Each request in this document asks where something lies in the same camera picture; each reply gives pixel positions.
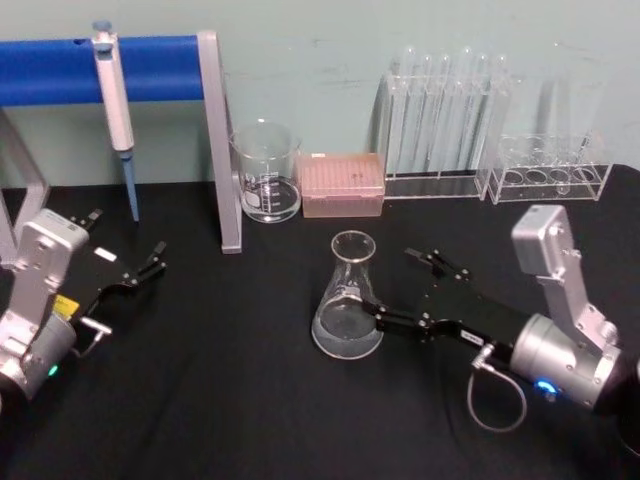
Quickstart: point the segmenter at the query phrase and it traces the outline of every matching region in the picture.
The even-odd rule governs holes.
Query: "black tablecloth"
[[[93,243],[133,264],[167,241],[169,269],[135,300],[107,302],[95,316],[114,335],[85,361],[64,362],[25,415],[2,420],[2,477],[640,478],[612,421],[562,399],[528,391],[518,431],[478,428],[465,404],[474,352],[462,345],[387,336],[373,355],[341,362],[312,343],[329,242],[348,228],[376,240],[371,276],[387,303],[410,307],[424,286],[404,248],[437,247],[487,295],[546,313],[510,240],[528,204],[396,201],[374,219],[245,218],[244,252],[225,256],[211,185],[144,185],[139,196],[135,228],[123,187],[52,192],[48,206],[64,215],[103,208]],[[591,301],[640,351],[640,173],[616,167],[600,202],[566,205]],[[480,414],[513,419],[514,393],[479,383]]]

